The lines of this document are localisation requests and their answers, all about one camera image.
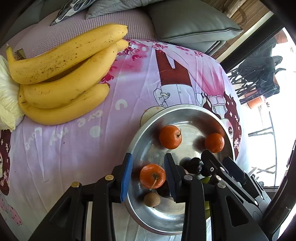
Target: banana bunch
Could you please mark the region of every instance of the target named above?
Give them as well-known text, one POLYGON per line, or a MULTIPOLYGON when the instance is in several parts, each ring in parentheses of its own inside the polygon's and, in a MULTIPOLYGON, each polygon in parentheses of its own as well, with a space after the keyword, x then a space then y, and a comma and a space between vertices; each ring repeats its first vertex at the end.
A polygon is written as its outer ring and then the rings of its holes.
POLYGON ((6 50, 9 70, 20 83, 18 102, 32 120, 44 125, 76 119, 101 104, 109 93, 98 82, 118 52, 128 47, 127 26, 106 24, 34 58, 15 60, 6 50))

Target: window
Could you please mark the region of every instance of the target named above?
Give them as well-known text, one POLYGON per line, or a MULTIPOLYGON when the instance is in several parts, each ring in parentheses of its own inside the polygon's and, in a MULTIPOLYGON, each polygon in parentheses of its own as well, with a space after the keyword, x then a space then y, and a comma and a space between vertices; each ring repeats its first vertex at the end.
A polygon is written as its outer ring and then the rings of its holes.
POLYGON ((285 28, 229 71, 249 134, 250 166, 262 186, 279 186, 293 147, 296 46, 285 28))

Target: patterned pillow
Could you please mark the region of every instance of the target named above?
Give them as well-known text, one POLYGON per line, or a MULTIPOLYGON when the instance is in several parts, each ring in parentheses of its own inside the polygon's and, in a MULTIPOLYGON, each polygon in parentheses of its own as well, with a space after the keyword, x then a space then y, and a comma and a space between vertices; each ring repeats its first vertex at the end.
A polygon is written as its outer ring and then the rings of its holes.
POLYGON ((62 6, 61 10, 57 14, 57 18, 53 20, 50 26, 55 25, 56 23, 72 16, 73 14, 89 7, 96 0, 70 0, 64 6, 62 6))

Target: stainless steel bowl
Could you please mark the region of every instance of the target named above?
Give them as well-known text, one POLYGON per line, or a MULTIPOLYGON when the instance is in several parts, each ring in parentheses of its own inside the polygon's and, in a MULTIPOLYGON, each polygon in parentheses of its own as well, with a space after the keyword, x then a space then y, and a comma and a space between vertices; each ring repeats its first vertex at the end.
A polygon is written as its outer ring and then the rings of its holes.
POLYGON ((216 155, 217 158, 220 161, 226 156, 234 159, 232 141, 221 121, 210 111, 196 105, 181 104, 165 108, 138 130, 127 150, 133 155, 133 171, 125 204, 140 226, 162 235, 182 233, 185 204, 161 197, 158 206, 147 207, 143 198, 149 190, 140 184, 140 170, 149 163, 164 168, 166 153, 172 154, 176 164, 187 158, 200 157, 205 149, 205 137, 213 132, 220 133, 225 139, 224 149, 216 155), (166 125, 175 125, 182 131, 182 143, 174 150, 164 148, 158 139, 160 129, 166 125))

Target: metal screw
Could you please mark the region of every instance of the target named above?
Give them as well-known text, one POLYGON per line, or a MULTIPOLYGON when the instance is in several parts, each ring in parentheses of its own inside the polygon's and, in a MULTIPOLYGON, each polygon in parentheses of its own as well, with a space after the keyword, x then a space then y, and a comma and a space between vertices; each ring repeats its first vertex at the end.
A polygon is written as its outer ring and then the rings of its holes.
POLYGON ((187 181, 191 181, 193 179, 193 177, 191 175, 187 174, 184 176, 184 179, 187 181))
POLYGON ((80 185, 79 182, 72 182, 71 187, 73 187, 73 188, 78 188, 79 185, 80 185))
POLYGON ((110 174, 110 175, 105 176, 105 179, 107 181, 112 181, 114 179, 114 176, 110 174))
POLYGON ((225 183, 222 183, 222 182, 219 182, 219 183, 217 184, 217 186, 218 186, 219 188, 226 188, 225 183))

